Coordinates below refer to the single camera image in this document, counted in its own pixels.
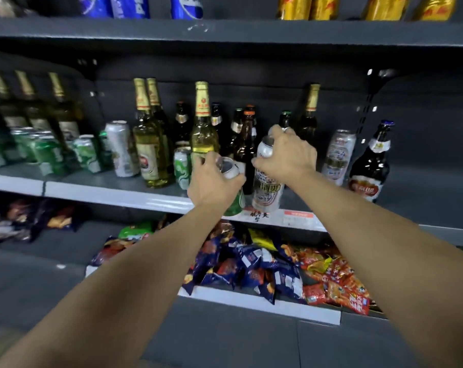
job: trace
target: hand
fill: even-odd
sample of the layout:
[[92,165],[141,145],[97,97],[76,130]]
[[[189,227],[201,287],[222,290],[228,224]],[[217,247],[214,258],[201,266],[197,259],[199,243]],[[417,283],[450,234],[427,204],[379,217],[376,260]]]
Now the hand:
[[271,178],[291,187],[305,173],[315,171],[317,150],[302,141],[291,128],[283,131],[279,125],[272,127],[274,146],[269,158],[256,157],[253,166]]
[[191,185],[187,195],[194,206],[214,205],[223,208],[224,212],[233,203],[236,194],[245,183],[245,176],[239,174],[235,178],[226,179],[216,166],[219,157],[219,154],[210,151],[206,154],[204,164],[200,157],[193,160]]

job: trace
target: person's right hand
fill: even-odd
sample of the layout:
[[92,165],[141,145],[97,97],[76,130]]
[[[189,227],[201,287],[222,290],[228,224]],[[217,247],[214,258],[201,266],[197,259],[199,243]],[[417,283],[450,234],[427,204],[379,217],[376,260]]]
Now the person's right hand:
[[288,128],[284,132],[279,125],[274,125],[272,137],[274,138],[272,156],[254,158],[253,166],[290,187],[305,173],[315,171],[317,150],[308,142],[302,141],[293,129]]

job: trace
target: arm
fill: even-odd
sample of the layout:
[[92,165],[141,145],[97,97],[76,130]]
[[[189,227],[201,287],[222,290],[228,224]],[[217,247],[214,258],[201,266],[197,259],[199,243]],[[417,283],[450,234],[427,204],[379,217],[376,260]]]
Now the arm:
[[406,340],[434,366],[463,366],[463,252],[314,171],[316,150],[275,127],[254,165],[312,209]]
[[136,366],[207,235],[245,182],[226,180],[209,153],[188,190],[195,207],[77,285],[0,367]]

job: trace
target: person's left arm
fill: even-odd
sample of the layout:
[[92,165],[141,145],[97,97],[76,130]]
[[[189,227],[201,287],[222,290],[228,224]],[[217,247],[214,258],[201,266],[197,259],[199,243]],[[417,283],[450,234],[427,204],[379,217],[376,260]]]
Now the person's left arm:
[[216,157],[208,153],[194,167],[189,213],[83,280],[0,359],[0,367],[135,366],[196,253],[245,182],[243,175],[226,180]]

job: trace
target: green snack bag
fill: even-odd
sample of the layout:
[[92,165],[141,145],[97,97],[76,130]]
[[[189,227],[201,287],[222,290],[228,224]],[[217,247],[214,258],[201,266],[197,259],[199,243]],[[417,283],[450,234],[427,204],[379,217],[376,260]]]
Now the green snack bag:
[[136,225],[124,227],[120,230],[119,239],[124,240],[142,240],[153,234],[153,223],[142,222]]

